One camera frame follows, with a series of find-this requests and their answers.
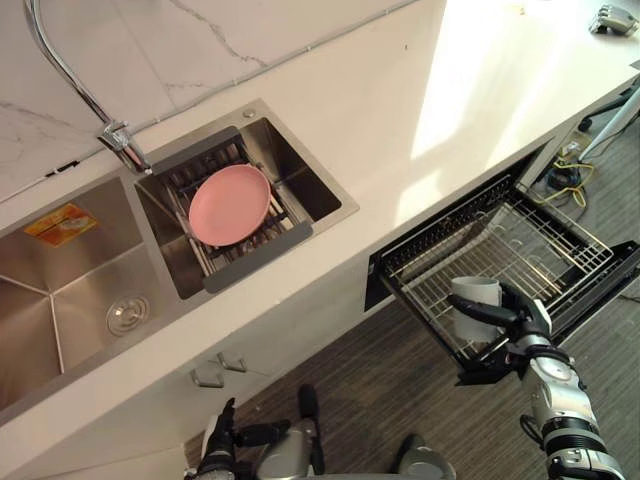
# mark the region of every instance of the chrome faucet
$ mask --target chrome faucet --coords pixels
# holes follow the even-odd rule
[[[78,95],[89,105],[89,108],[104,122],[97,138],[115,153],[118,158],[133,172],[151,173],[151,165],[147,162],[140,147],[131,138],[126,121],[118,121],[111,117],[98,103],[93,94],[84,86],[76,74],[55,51],[42,26],[40,0],[24,0],[24,11],[31,35],[44,56],[71,85]]]

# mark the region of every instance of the dishwasher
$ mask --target dishwasher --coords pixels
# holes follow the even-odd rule
[[[494,365],[507,339],[455,336],[447,301],[453,278],[492,277],[540,299],[552,319],[552,342],[560,346],[640,274],[636,242],[605,245],[519,183],[538,152],[370,259],[365,309],[391,292],[457,362],[461,384]]]

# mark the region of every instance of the cable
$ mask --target cable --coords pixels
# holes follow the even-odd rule
[[[557,189],[556,189],[556,190],[552,190],[552,187],[550,187],[550,186],[549,186],[549,183],[547,182],[547,183],[545,184],[545,191],[546,191],[546,193],[547,193],[547,196],[549,196],[549,195],[551,195],[551,194],[553,194],[553,193],[556,193],[558,190],[557,190]],[[554,206],[554,207],[556,207],[556,208],[562,208],[562,207],[566,206],[566,205],[567,205],[567,203],[569,203],[569,202],[571,201],[571,196],[566,195],[564,198],[559,197],[559,198],[557,198],[557,199],[555,199],[555,200],[551,200],[551,201],[552,201],[552,202],[553,202],[553,201],[557,201],[557,202],[558,202],[558,203],[553,204],[553,206]]]
[[[627,300],[628,302],[640,303],[640,297],[630,297],[628,295],[618,295],[620,300]]]
[[[544,205],[564,195],[565,193],[571,192],[573,195],[573,199],[578,204],[578,206],[580,206],[583,209],[586,209],[587,200],[583,190],[584,190],[585,184],[591,179],[591,176],[593,175],[595,167],[589,163],[569,163],[565,165],[559,162],[553,162],[553,166],[554,168],[558,168],[558,169],[586,168],[589,170],[589,174],[584,179],[581,179],[578,185],[571,186],[571,187],[570,186],[564,187],[562,190],[558,190],[557,192],[547,196],[546,198],[543,198],[542,200],[534,200],[534,201],[540,205]]]
[[[520,415],[520,427],[525,435],[536,442],[540,450],[544,451],[544,441],[538,433],[536,419],[531,415]]]
[[[589,210],[589,201],[588,201],[589,199],[587,195],[587,188],[584,186],[582,187],[582,196],[584,197],[584,208],[578,214],[578,216],[573,219],[573,221],[576,223],[578,223],[582,219],[582,217],[584,217],[584,214],[587,213],[587,210]]]

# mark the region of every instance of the cabinet handle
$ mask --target cabinet handle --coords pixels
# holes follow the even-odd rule
[[[219,373],[216,375],[216,379],[218,380],[218,383],[203,382],[202,380],[200,380],[200,377],[198,377],[198,374],[196,373],[195,368],[191,370],[190,373],[191,373],[191,380],[200,388],[224,388],[224,378],[222,378],[222,375],[220,375]]]
[[[238,365],[231,365],[227,363],[227,361],[224,359],[224,355],[222,353],[219,353],[218,362],[220,362],[220,365],[222,365],[222,368],[224,368],[225,370],[230,370],[232,372],[247,373],[247,364],[245,363],[244,358],[240,358],[238,360]]]

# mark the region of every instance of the cabinet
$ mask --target cabinet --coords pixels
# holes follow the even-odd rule
[[[107,465],[61,473],[48,477],[48,480],[177,480],[181,478],[185,466],[184,452],[181,447],[176,447]]]
[[[210,354],[215,358],[215,351]],[[213,381],[220,376],[224,387],[197,387],[191,379],[191,370],[196,367],[203,381]],[[267,377],[257,373],[224,370],[216,361],[186,365],[45,453],[29,466],[27,478],[181,446],[206,427],[207,419],[218,412],[228,398],[246,399],[247,395],[264,388],[267,381]]]
[[[71,435],[17,478],[70,472],[181,446],[204,430],[230,397],[237,403],[251,398],[361,321],[366,265],[366,257],[347,262],[302,289]],[[245,367],[244,372],[230,370]],[[192,372],[200,382],[222,380],[224,387],[200,388]]]

